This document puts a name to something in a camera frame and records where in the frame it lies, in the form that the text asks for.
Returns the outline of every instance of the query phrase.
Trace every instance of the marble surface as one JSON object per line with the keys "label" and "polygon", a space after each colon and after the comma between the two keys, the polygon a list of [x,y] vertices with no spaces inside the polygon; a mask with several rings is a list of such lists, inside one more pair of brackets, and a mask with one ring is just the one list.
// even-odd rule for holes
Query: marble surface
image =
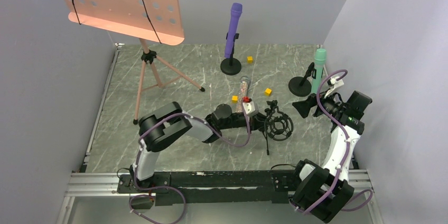
{"label": "marble surface", "polygon": [[[157,171],[266,170],[280,163],[295,165],[305,158],[322,164],[330,145],[331,122],[325,116],[303,119],[291,103],[304,98],[288,90],[290,78],[303,75],[313,61],[315,45],[237,44],[235,57],[241,61],[242,71],[235,76],[227,76],[220,71],[220,62],[224,57],[223,44],[157,44],[150,49],[157,51],[158,55],[198,82],[206,91],[200,92],[184,79],[164,89],[150,89],[142,94],[139,117],[168,102],[177,101],[187,112],[205,118],[219,104],[231,104],[231,96],[238,95],[240,77],[249,76],[252,80],[249,96],[258,103],[260,110],[267,107],[267,100],[276,99],[280,110],[287,113],[294,123],[294,133],[290,139],[283,142],[269,140],[269,156],[266,155],[266,141],[258,131],[253,132],[249,144],[242,148],[223,141],[204,144],[197,139],[182,136],[161,152]],[[125,45],[119,54],[90,152],[87,172],[115,172],[120,167],[129,167],[135,160],[138,126],[133,125],[132,120],[141,54],[142,48],[138,45]],[[246,63],[247,56],[254,58],[252,64]],[[156,66],[164,82],[177,76],[160,62],[156,62]],[[147,67],[144,86],[153,84],[155,79]],[[266,88],[272,89],[270,97],[264,95]],[[223,133],[238,143],[246,140],[244,128],[224,130]]]}

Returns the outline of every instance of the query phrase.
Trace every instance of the mint green microphone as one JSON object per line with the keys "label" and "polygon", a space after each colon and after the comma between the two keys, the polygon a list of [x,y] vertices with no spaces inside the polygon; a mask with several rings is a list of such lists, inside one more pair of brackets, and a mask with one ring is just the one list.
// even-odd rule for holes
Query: mint green microphone
{"label": "mint green microphone", "polygon": [[313,78],[313,83],[311,84],[311,93],[316,95],[322,80],[323,66],[325,65],[325,61],[326,49],[317,49],[316,53],[314,54],[314,70],[313,74],[311,75],[311,77]]}

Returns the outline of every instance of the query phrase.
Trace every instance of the pink music stand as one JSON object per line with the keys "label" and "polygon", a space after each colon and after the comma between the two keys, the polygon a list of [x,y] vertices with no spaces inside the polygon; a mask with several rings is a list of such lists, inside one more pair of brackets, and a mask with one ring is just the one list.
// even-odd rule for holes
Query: pink music stand
{"label": "pink music stand", "polygon": [[[145,40],[161,42],[168,45],[177,45],[184,40],[182,21],[178,0],[65,0],[70,9],[69,20],[83,25],[97,27],[99,29],[114,31],[121,34],[139,38],[145,54],[150,50]],[[147,19],[145,8],[154,28]],[[164,86],[180,79],[189,81],[201,91],[205,91],[199,84],[187,77],[174,66],[163,60],[159,55],[155,57],[179,76],[167,83],[162,83],[153,62],[150,66],[157,84],[143,89],[143,78],[146,62],[142,60],[142,70],[137,92],[137,104],[135,106],[134,124],[137,124],[140,97],[144,90]]]}

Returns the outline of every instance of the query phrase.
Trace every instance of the yellow block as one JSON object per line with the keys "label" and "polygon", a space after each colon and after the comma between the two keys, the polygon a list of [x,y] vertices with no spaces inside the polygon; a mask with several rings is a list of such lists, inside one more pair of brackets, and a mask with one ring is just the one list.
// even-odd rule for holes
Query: yellow block
{"label": "yellow block", "polygon": [[266,95],[266,96],[270,96],[270,93],[272,93],[272,89],[270,89],[270,88],[266,88],[266,90],[265,90],[265,95]]}

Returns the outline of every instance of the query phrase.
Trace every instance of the perforated panel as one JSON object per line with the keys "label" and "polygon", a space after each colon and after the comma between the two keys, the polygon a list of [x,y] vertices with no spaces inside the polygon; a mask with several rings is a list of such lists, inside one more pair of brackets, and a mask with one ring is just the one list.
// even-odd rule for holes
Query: perforated panel
{"label": "perforated panel", "polygon": [[[78,22],[71,0],[69,19]],[[144,0],[154,28],[162,41],[177,45],[184,40],[178,0]],[[158,41],[146,18],[142,0],[74,0],[79,20],[98,27],[151,41]]]}

